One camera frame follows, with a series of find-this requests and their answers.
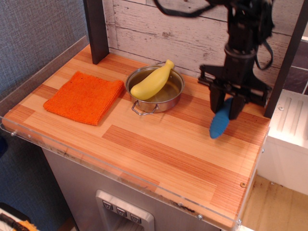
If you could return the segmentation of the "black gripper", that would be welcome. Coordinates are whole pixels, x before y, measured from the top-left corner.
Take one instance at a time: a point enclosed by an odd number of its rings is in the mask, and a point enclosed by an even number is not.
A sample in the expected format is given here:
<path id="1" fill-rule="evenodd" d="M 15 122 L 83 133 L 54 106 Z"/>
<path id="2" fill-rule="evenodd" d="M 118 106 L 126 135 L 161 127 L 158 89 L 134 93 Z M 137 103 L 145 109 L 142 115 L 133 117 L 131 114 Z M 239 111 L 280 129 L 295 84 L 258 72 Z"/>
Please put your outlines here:
<path id="1" fill-rule="evenodd" d="M 225 95 L 233 96 L 229 119 L 235 120 L 246 103 L 266 106 L 271 87 L 258 79 L 253 72 L 256 49 L 244 52 L 226 45 L 224 51 L 226 56 L 223 66 L 200 66 L 199 82 L 209 87 L 210 108 L 215 114 L 222 108 Z"/>

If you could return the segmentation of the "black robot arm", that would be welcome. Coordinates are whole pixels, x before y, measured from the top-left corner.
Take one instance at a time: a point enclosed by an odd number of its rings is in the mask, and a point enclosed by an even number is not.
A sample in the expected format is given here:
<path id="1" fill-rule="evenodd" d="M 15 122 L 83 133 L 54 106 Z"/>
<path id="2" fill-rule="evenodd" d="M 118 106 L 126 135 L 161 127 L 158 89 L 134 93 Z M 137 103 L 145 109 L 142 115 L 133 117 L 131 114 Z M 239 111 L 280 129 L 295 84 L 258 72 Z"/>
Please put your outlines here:
<path id="1" fill-rule="evenodd" d="M 265 67 L 261 67 L 257 58 L 260 45 L 273 55 L 267 43 L 274 28 L 273 2 L 234 0 L 225 6 L 228 9 L 229 39 L 224 47 L 224 65 L 201 65 L 198 81 L 209 87 L 210 108 L 214 113 L 222 109 L 227 94 L 232 96 L 229 119 L 234 120 L 249 102 L 261 106 L 267 104 L 271 87 L 255 76 L 253 68 L 257 66 L 266 70 L 273 63 L 269 60 Z"/>

